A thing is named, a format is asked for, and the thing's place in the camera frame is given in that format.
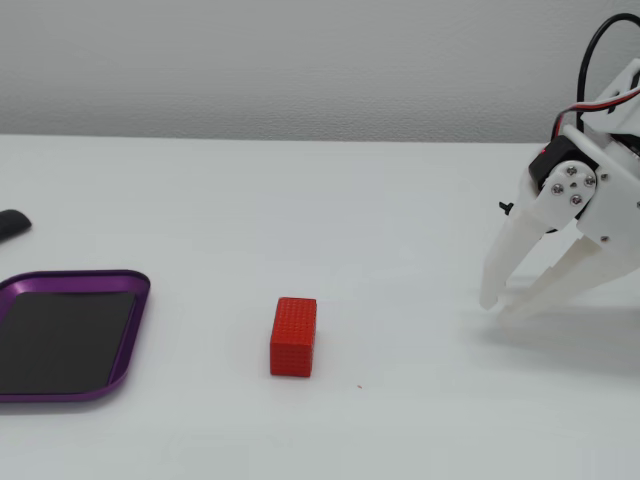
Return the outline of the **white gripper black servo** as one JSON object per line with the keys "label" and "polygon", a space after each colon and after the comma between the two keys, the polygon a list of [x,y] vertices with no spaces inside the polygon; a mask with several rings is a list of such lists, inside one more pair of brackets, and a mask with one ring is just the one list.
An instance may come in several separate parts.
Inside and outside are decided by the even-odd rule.
{"label": "white gripper black servo", "polygon": [[554,129],[519,180],[518,196],[485,257],[479,303],[491,309],[509,277],[551,230],[581,236],[500,320],[524,319],[639,269],[639,62],[594,102],[577,103],[604,145],[572,126]]}

